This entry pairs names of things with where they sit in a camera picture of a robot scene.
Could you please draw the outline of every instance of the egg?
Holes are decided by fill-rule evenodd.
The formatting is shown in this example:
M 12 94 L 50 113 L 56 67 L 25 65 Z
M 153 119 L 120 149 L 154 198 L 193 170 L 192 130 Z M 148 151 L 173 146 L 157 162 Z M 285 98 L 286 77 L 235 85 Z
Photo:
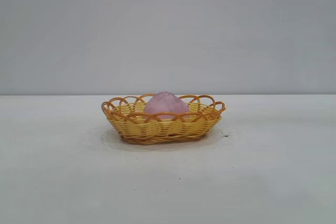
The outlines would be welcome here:
M 148 114 L 158 114 L 162 112 L 170 112 L 175 114 L 183 114 L 189 112 L 188 105 L 174 94 L 164 91 L 153 96 L 146 104 L 144 111 Z M 160 119 L 172 119 L 172 115 L 159 115 Z

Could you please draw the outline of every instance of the basket rim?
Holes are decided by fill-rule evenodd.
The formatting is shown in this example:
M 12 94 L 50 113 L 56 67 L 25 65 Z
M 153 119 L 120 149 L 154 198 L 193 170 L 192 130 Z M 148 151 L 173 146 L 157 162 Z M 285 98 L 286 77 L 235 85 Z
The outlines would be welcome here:
M 115 110 L 117 108 L 124 108 L 126 106 L 136 104 L 138 102 L 146 103 L 146 101 L 144 101 L 143 98 L 144 97 L 150 97 L 150 96 L 153 97 L 154 95 L 155 94 L 148 93 L 148 94 L 143 94 L 139 97 L 134 96 L 134 95 L 129 95 L 129 96 L 126 96 L 126 97 L 115 97 L 115 98 L 110 99 L 109 101 L 103 102 L 102 105 L 101 105 L 101 108 L 103 110 L 103 113 L 105 114 L 105 116 L 108 119 L 110 117 L 114 117 L 113 115 L 117 115 L 117 116 L 120 116 L 127 121 L 131 121 L 134 124 L 140 124 L 140 122 L 137 122 L 136 120 L 132 119 L 132 117 L 134 117 L 134 116 L 146 116 L 147 117 L 146 120 L 142 123 L 148 123 L 150 120 L 155 120 L 155 121 L 158 121 L 158 122 L 169 122 L 169 121 L 181 120 L 182 122 L 185 122 L 184 119 L 187 118 L 189 115 L 197 116 L 191 122 L 196 122 L 201 118 L 204 118 L 205 120 L 208 121 L 209 116 L 214 116 L 213 120 L 215 118 L 221 118 L 221 113 L 226 110 L 224 102 L 221 102 L 221 101 L 216 102 L 215 99 L 212 96 L 207 95 L 207 94 L 203 94 L 203 95 L 187 94 L 187 95 L 182 95 L 179 98 L 180 99 L 192 98 L 192 100 L 190 102 L 188 102 L 187 104 L 195 103 L 199 106 L 204 106 L 204 109 L 209 108 L 209 107 L 213 107 L 213 111 L 209 112 L 209 113 L 201 113 L 201 112 L 198 112 L 198 111 L 197 112 L 185 112 L 185 113 L 182 113 L 182 114 L 176 114 L 176 113 L 171 113 L 171 112 L 162 112 L 162 113 L 157 113 L 157 114 L 148 114 L 148 113 L 144 113 L 144 112 L 131 112 L 131 113 L 125 115 L 125 114 Z M 134 98 L 135 102 L 128 102 L 127 98 Z M 201 98 L 208 98 L 212 101 L 212 103 L 210 105 L 202 104 L 201 103 Z M 115 106 L 113 104 L 113 102 L 115 102 L 115 101 L 119 101 L 118 106 Z M 222 107 L 219 110 L 217 110 L 216 109 L 217 105 L 221 105 Z M 161 119 L 161 118 L 159 118 L 160 115 L 172 115 L 172 116 L 174 116 L 174 118 L 172 118 L 172 119 Z

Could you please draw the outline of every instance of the basket base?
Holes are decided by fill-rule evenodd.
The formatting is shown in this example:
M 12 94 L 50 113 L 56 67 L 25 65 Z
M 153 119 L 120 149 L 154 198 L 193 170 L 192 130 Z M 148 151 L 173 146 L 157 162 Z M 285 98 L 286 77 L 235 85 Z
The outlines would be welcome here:
M 151 145 L 151 144 L 171 144 L 171 143 L 185 143 L 185 142 L 195 142 L 202 139 L 206 134 L 198 137 L 176 137 L 176 138 L 149 138 L 149 139 L 138 139 L 138 138 L 126 138 L 120 136 L 121 139 L 130 144 L 140 144 L 140 145 Z

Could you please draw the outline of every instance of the white backdrop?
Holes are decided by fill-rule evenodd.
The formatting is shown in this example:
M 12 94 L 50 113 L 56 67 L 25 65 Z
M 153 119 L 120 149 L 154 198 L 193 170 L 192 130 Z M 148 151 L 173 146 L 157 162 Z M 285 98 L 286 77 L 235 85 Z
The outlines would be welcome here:
M 0 0 L 0 94 L 336 93 L 336 0 Z

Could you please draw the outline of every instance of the yellow wicker basket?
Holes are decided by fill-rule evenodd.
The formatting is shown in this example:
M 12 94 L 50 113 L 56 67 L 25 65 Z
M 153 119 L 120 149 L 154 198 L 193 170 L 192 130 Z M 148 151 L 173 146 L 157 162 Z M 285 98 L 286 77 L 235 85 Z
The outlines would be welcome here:
M 147 104 L 144 98 L 153 96 L 154 94 L 144 94 L 140 97 L 118 97 L 101 105 L 108 121 L 126 142 L 149 145 L 196 141 L 218 123 L 221 113 L 225 111 L 224 103 L 216 102 L 210 95 L 183 95 L 180 99 L 191 99 L 185 101 L 189 107 L 187 113 L 143 113 Z M 201 99 L 209 99 L 210 105 L 202 104 Z M 172 115 L 174 118 L 160 119 L 160 115 Z

